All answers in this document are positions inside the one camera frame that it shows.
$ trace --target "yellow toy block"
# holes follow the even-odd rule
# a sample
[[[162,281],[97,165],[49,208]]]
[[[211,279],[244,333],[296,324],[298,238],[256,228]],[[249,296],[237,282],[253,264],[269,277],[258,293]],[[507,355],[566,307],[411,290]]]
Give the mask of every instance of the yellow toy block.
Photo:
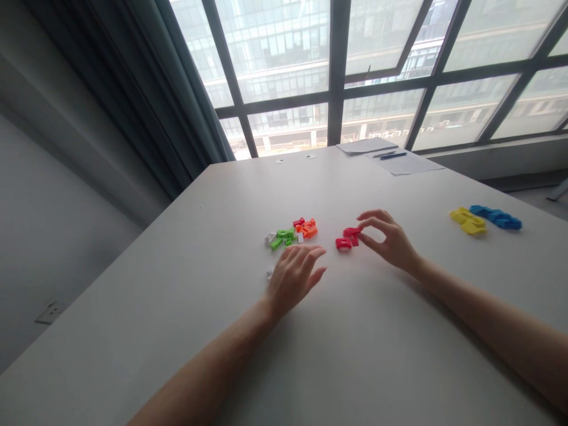
[[[485,221],[478,216],[473,215],[464,207],[454,210],[450,213],[450,217],[458,222],[462,230],[468,235],[478,235],[487,232]]]
[[[478,235],[487,232],[487,228],[485,228],[485,226],[478,227],[472,221],[466,221],[460,226],[460,228],[468,235]]]

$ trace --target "white toy block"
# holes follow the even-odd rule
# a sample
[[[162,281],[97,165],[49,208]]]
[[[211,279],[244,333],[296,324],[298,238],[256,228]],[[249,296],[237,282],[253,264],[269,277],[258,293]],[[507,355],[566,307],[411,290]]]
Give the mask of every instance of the white toy block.
[[[276,237],[276,233],[269,233],[265,238],[264,238],[264,244],[266,247],[270,247],[270,243],[274,240],[274,238]]]

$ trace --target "floor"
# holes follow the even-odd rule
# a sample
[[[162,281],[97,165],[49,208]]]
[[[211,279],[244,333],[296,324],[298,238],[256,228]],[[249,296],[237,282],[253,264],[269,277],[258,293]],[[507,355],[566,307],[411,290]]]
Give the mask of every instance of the floor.
[[[568,221],[568,193],[562,196],[558,201],[546,199],[546,196],[550,194],[553,189],[554,187],[526,189],[524,191],[507,192],[507,194],[544,210],[546,213]]]

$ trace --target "pile of toy blocks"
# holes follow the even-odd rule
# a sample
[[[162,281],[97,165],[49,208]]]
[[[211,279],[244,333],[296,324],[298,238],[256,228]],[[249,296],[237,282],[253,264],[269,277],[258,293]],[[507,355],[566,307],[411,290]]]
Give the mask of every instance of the pile of toy blocks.
[[[450,213],[450,217],[460,224],[460,228],[468,235],[479,235],[487,232],[485,221],[474,216],[465,207],[460,207]]]
[[[276,250],[278,247],[284,243],[285,247],[291,246],[292,242],[298,241],[298,244],[304,242],[304,239],[310,239],[315,234],[318,233],[318,229],[315,226],[315,220],[305,221],[304,218],[300,218],[292,223],[293,227],[287,230],[279,230],[275,233],[270,233],[264,239],[267,247],[272,250]]]
[[[490,209],[485,206],[473,205],[470,207],[469,211],[476,216],[486,218],[488,221],[493,222],[502,229],[518,231],[522,228],[522,222],[519,219],[498,209]]]

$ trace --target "window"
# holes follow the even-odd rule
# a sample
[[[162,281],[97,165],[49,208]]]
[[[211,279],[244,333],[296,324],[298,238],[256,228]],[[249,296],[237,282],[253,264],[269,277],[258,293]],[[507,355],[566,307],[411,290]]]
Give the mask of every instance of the window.
[[[568,132],[563,0],[170,1],[239,160]]]

